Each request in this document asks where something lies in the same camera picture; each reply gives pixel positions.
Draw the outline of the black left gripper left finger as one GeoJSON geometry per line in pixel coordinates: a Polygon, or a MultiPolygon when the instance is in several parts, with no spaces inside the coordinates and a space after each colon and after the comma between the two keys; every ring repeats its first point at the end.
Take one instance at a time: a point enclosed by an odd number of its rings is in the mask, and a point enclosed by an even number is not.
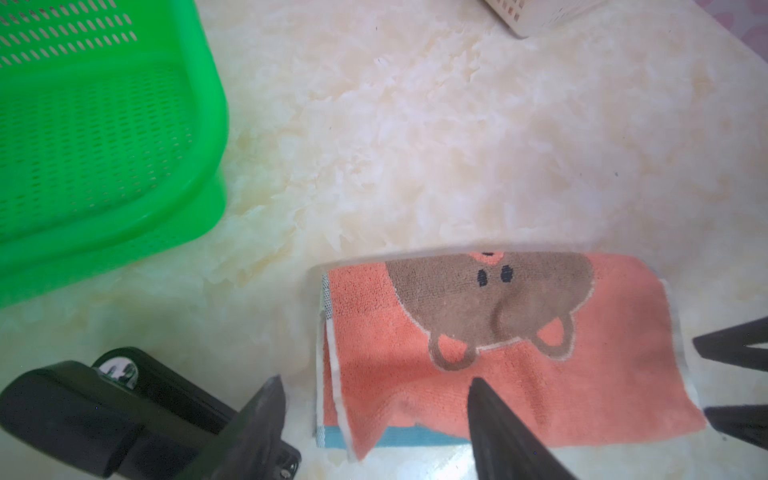
{"type": "Polygon", "coordinates": [[[286,415],[281,377],[269,378],[245,407],[176,476],[177,480],[276,479],[286,415]]]}

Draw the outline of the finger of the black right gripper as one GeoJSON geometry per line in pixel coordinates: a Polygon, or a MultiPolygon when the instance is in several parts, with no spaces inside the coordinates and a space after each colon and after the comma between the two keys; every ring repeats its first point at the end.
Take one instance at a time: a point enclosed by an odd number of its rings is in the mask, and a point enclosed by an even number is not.
{"type": "Polygon", "coordinates": [[[699,355],[720,363],[766,363],[767,318],[700,335],[693,339],[699,355]]]}
{"type": "Polygon", "coordinates": [[[767,449],[767,405],[707,407],[704,415],[716,431],[767,449]]]}

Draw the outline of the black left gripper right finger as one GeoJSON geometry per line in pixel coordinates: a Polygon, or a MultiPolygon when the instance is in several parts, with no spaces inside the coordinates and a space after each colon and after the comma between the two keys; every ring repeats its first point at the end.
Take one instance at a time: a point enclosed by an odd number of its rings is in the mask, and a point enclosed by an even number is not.
{"type": "Polygon", "coordinates": [[[467,416],[480,480],[575,479],[482,378],[472,379],[467,416]]]}

